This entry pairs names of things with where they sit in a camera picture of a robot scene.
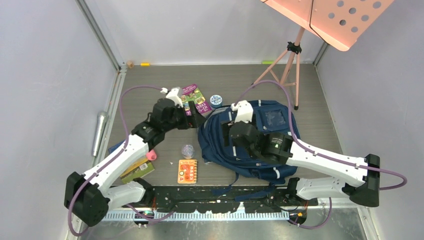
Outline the landscape cover book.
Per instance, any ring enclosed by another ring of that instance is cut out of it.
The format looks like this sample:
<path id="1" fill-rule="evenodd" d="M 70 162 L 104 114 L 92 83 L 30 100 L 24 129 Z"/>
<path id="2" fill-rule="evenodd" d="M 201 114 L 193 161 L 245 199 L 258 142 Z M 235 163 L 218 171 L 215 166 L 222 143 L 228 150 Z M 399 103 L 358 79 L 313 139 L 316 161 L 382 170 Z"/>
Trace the landscape cover book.
<path id="1" fill-rule="evenodd" d="M 149 152 L 147 156 L 143 156 L 130 165 L 121 175 L 120 179 L 124 184 L 127 184 L 134 179 L 143 178 L 147 174 L 155 170 L 151 160 L 156 159 L 156 152 L 153 150 L 152 155 Z"/>

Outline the purple treehouse book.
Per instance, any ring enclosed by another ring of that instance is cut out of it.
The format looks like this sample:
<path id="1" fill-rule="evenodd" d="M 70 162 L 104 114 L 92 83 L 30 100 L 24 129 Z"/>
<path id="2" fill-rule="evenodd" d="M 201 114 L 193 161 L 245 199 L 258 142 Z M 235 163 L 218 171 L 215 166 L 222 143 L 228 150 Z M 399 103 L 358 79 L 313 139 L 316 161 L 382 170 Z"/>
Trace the purple treehouse book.
<path id="1" fill-rule="evenodd" d="M 192 115 L 189 106 L 189 102 L 191 101 L 194 102 L 196 109 L 203 116 L 212 111 L 211 106 L 196 84 L 191 84 L 182 88 L 181 100 L 187 116 Z"/>

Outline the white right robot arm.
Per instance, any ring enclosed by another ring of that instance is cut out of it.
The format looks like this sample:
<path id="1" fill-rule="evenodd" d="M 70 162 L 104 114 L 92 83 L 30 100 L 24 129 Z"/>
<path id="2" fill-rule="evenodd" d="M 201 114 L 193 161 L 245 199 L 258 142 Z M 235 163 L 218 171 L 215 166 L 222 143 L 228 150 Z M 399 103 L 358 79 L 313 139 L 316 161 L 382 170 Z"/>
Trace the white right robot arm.
<path id="1" fill-rule="evenodd" d="M 285 198 L 291 205 L 314 198 L 348 198 L 355 204 L 380 205 L 380 157 L 352 157 L 306 144 L 287 133 L 262 133 L 253 124 L 223 124 L 225 144 L 246 150 L 264 163 L 302 167 L 326 174 L 323 178 L 291 178 Z"/>

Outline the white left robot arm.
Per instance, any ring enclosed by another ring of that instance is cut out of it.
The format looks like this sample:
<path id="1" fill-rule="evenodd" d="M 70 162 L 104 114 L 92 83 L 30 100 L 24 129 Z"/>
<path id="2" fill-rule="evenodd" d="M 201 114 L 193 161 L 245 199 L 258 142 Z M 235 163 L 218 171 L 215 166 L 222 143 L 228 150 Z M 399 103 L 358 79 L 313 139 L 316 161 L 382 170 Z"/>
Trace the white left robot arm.
<path id="1" fill-rule="evenodd" d="M 138 177 L 116 187 L 112 184 L 135 161 L 161 143 L 167 132 L 196 129 L 206 121 L 193 101 L 188 102 L 188 109 L 190 114 L 171 99 L 159 99 L 146 120 L 134 127 L 118 149 L 83 174 L 71 173 L 66 180 L 64 197 L 68 217 L 76 216 L 93 227 L 110 210 L 133 203 L 148 207 L 155 191 L 145 180 Z"/>

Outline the navy blue backpack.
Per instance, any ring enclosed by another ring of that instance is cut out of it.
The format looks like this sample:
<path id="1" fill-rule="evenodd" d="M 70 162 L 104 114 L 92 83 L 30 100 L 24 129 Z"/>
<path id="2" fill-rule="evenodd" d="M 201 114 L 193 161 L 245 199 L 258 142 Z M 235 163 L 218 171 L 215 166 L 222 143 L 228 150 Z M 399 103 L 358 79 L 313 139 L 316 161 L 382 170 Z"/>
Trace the navy blue backpack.
<path id="1" fill-rule="evenodd" d="M 250 104 L 253 115 L 248 123 L 236 122 L 237 113 L 226 105 L 211 112 L 197 130 L 204 161 L 234 171 L 237 179 L 244 176 L 269 182 L 264 190 L 235 197 L 237 202 L 265 197 L 297 171 L 285 164 L 289 146 L 282 143 L 290 132 L 301 137 L 294 114 L 274 100 L 252 100 Z"/>

